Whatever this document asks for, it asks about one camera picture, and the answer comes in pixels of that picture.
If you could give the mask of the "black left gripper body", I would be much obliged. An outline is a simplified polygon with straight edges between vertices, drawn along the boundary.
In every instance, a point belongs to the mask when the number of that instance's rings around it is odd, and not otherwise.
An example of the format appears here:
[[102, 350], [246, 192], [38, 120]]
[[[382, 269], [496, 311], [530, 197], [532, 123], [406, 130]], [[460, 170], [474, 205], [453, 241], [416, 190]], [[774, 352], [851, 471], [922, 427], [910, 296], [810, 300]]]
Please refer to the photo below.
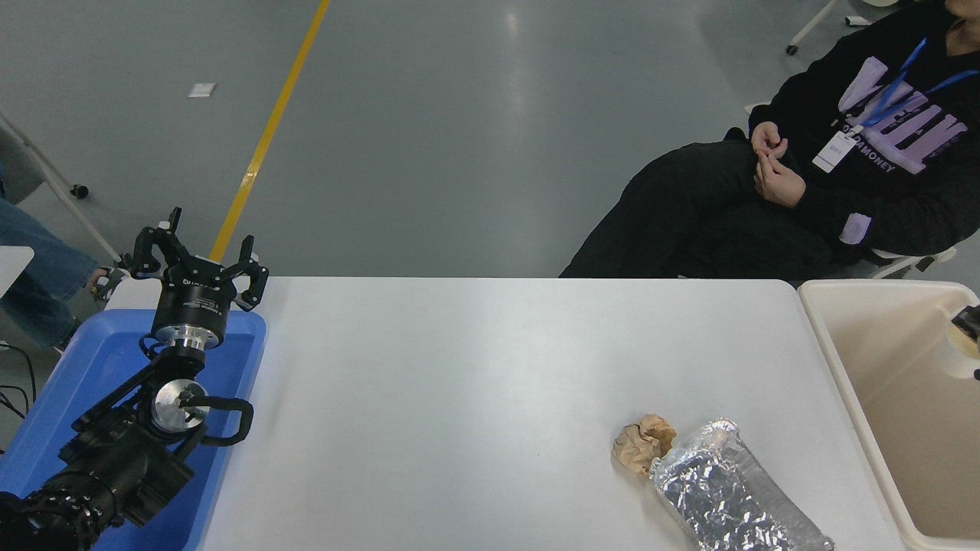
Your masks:
[[236, 289], [230, 280], [220, 280], [223, 271], [220, 264], [202, 258], [164, 269], [152, 334], [161, 337], [165, 328], [196, 327], [224, 337]]

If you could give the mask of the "person's left hand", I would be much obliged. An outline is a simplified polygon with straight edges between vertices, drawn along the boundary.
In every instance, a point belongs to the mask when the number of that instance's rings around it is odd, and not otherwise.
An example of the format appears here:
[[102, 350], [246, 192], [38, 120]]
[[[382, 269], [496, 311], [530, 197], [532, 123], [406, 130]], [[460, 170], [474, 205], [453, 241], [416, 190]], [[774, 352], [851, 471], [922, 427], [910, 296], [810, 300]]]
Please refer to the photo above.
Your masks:
[[756, 192], [766, 201], [794, 209], [804, 197], [806, 184], [797, 172], [773, 155], [757, 153]]

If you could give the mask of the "person's right hand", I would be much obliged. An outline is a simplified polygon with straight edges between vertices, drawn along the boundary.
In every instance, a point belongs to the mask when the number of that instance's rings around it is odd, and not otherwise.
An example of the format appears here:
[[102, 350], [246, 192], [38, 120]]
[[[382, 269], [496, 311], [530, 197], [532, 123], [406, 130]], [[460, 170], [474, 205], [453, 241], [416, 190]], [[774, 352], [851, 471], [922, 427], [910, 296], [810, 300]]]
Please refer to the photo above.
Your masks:
[[774, 122], [765, 121], [755, 125], [750, 133], [750, 145], [757, 155], [766, 155], [780, 160], [787, 153], [789, 140], [781, 136]]

